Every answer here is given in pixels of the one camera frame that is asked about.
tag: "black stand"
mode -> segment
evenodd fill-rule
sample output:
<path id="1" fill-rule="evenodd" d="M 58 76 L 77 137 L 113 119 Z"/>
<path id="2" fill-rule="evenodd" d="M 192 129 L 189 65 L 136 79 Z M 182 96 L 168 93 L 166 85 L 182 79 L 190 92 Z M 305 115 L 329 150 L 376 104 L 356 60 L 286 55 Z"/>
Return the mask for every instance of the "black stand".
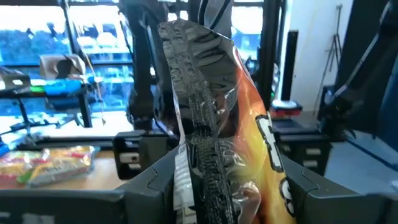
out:
<path id="1" fill-rule="evenodd" d="M 5 133 L 1 133 L 0 135 L 13 133 L 15 131 L 19 131 L 19 130 L 23 130 L 23 129 L 26 129 L 27 130 L 27 134 L 30 135 L 30 129 L 31 128 L 40 127 L 40 126 L 48 126 L 48 125 L 53 125 L 53 124 L 56 125 L 56 126 L 60 125 L 59 123 L 49 123 L 49 121 L 47 121 L 47 120 L 38 121 L 38 122 L 31 122 L 29 120 L 29 118 L 27 117 L 25 105 L 24 105 L 24 103 L 22 102 L 22 100 L 20 98 L 17 98 L 17 104 L 18 104 L 19 109 L 21 111 L 21 115 L 22 115 L 22 118 L 24 119 L 24 122 L 12 125 L 10 127 L 11 128 L 10 131 L 6 131 Z"/>

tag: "black robotic arm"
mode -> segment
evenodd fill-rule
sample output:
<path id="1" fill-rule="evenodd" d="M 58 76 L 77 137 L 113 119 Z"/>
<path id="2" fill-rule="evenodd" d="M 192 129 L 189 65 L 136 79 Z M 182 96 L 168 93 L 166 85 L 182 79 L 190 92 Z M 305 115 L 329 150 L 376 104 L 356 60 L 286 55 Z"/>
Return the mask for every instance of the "black robotic arm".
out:
<path id="1" fill-rule="evenodd" d="M 360 106 L 369 86 L 377 81 L 383 66 L 395 60 L 398 52 L 398 0 L 387 3 L 379 32 L 358 62 L 348 81 L 326 101 L 323 117 L 344 118 Z"/>

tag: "blue object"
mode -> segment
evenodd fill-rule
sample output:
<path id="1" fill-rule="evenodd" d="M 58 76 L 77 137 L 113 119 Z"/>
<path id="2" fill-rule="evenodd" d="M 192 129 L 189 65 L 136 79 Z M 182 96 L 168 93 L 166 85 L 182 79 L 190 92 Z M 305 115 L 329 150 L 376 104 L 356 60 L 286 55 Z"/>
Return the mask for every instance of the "blue object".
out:
<path id="1" fill-rule="evenodd" d="M 10 151 L 10 149 L 8 148 L 8 145 L 4 144 L 3 142 L 0 143 L 0 157 L 5 155 L 9 151 Z"/>
<path id="2" fill-rule="evenodd" d="M 81 88 L 80 80 L 57 80 L 54 84 L 44 86 L 44 92 L 49 96 L 73 93 Z"/>
<path id="3" fill-rule="evenodd" d="M 94 83 L 95 83 L 95 77 L 94 77 L 94 76 L 88 77 L 88 78 L 87 78 L 87 82 L 88 82 L 89 84 L 94 84 Z"/>

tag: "glass window pane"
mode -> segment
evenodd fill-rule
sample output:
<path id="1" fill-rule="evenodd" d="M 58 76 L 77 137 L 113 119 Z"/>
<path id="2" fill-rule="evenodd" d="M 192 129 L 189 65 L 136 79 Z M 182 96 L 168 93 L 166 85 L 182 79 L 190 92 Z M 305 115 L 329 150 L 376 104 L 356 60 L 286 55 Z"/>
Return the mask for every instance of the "glass window pane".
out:
<path id="1" fill-rule="evenodd" d="M 119 2 L 119 0 L 70 0 L 71 2 Z"/>
<path id="2" fill-rule="evenodd" d="M 126 44 L 132 47 L 132 35 L 127 27 L 121 26 L 117 6 L 71 6 L 70 15 L 77 29 L 82 51 L 93 63 L 128 62 L 131 54 Z"/>
<path id="3" fill-rule="evenodd" d="M 235 0 L 235 2 L 263 2 L 263 0 Z"/>
<path id="4" fill-rule="evenodd" d="M 181 11 L 180 12 L 180 17 L 181 17 L 181 19 L 188 20 L 188 12 L 187 11 Z"/>
<path id="5" fill-rule="evenodd" d="M 100 86 L 105 111 L 125 111 L 128 104 L 134 79 L 132 78 L 132 67 L 121 66 L 97 66 L 94 68 L 97 77 L 103 77 Z M 88 67 L 87 74 L 93 72 Z M 92 112 L 100 112 L 101 105 L 96 103 L 91 106 Z"/>
<path id="6" fill-rule="evenodd" d="M 177 20 L 177 15 L 176 15 L 176 13 L 169 13 L 168 14 L 168 20 L 169 21 L 174 21 L 174 20 Z"/>
<path id="7" fill-rule="evenodd" d="M 232 39 L 243 60 L 257 59 L 262 29 L 261 7 L 232 8 Z"/>
<path id="8" fill-rule="evenodd" d="M 0 6 L 0 21 L 0 65 L 38 65 L 39 55 L 70 53 L 60 7 Z"/>
<path id="9" fill-rule="evenodd" d="M 39 68 L 18 68 L 17 70 L 29 74 L 33 84 L 43 85 L 42 77 L 39 75 Z M 101 96 L 104 101 L 104 111 L 125 111 L 128 104 L 130 91 L 134 86 L 132 77 L 132 67 L 121 66 L 95 66 L 97 77 L 103 77 L 103 83 L 100 85 Z M 86 73 L 92 75 L 90 67 L 86 68 Z M 95 93 L 90 93 L 98 100 Z M 22 99 L 29 115 L 35 114 L 57 114 L 46 105 L 44 98 Z M 20 116 L 21 111 L 15 105 L 14 100 L 0 99 L 0 116 Z M 101 112 L 101 104 L 94 103 L 90 105 L 91 112 Z"/>

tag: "chip bag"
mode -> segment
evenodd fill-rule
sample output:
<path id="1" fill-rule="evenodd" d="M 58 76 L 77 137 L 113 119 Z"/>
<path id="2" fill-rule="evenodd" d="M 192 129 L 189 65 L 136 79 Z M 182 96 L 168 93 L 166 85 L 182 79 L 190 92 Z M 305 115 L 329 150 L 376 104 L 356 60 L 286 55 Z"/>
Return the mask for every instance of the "chip bag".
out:
<path id="1" fill-rule="evenodd" d="M 182 19 L 159 35 L 180 133 L 178 222 L 294 224 L 271 118 L 233 42 Z"/>
<path id="2" fill-rule="evenodd" d="M 25 162 L 8 162 L 0 164 L 0 186 L 24 184 L 26 174 L 32 170 L 32 165 Z"/>
<path id="3" fill-rule="evenodd" d="M 21 162 L 38 164 L 46 162 L 48 155 L 43 152 L 10 151 L 0 158 L 1 163 Z"/>
<path id="4" fill-rule="evenodd" d="M 93 169 L 92 146 L 76 146 L 67 149 L 44 149 L 47 162 L 37 164 L 30 172 L 28 187 L 38 187 L 54 182 L 84 176 Z"/>

